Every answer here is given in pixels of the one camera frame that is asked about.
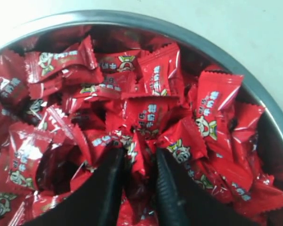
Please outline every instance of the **metal bowl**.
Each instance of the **metal bowl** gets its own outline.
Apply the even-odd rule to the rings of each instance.
[[[258,148],[262,151],[261,157],[265,163],[265,171],[274,174],[278,181],[283,182],[283,113],[281,109],[246,68],[228,53],[191,31],[166,21],[127,12],[77,11],[44,17],[17,27],[10,34],[9,42],[0,50],[32,35],[84,24],[96,24],[99,27],[122,26],[164,35],[185,46],[189,51],[198,52],[234,74],[243,74],[245,78],[238,98],[266,107],[266,112],[258,125]]]

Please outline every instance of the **white countertop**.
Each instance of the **white countertop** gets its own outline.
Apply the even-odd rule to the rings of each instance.
[[[153,16],[205,37],[255,75],[283,110],[283,0],[1,0],[0,46],[22,23],[85,9]]]

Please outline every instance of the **stainless steel bowl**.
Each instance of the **stainless steel bowl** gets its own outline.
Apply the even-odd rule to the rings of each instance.
[[[266,112],[258,126],[258,148],[262,151],[261,157],[265,163],[265,171],[275,174],[277,180],[283,182],[283,113],[281,109],[246,68],[228,53],[191,31],[148,16],[119,11],[88,10],[48,16],[23,24],[10,34],[9,42],[0,50],[32,35],[83,24],[96,24],[99,27],[122,26],[165,35],[191,51],[205,56],[208,60],[220,64],[228,71],[243,74],[245,79],[238,98],[266,107]]]

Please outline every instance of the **bowl rim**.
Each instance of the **bowl rim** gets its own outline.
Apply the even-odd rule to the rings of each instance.
[[[160,33],[182,44],[192,46],[234,74],[243,74],[243,88],[247,90],[258,103],[266,107],[266,114],[283,142],[283,112],[262,84],[244,66],[224,50],[208,41],[206,38],[171,22],[146,15],[114,10],[93,9],[65,12],[45,16],[14,27],[13,32],[11,32],[8,37],[7,43],[1,46],[0,50],[34,34],[54,30],[56,28],[84,24],[119,25]]]

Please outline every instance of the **white surface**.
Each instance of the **white surface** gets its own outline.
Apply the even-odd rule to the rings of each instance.
[[[283,0],[1,0],[0,45],[12,27],[84,9],[140,13],[192,30],[240,61],[283,110]]]

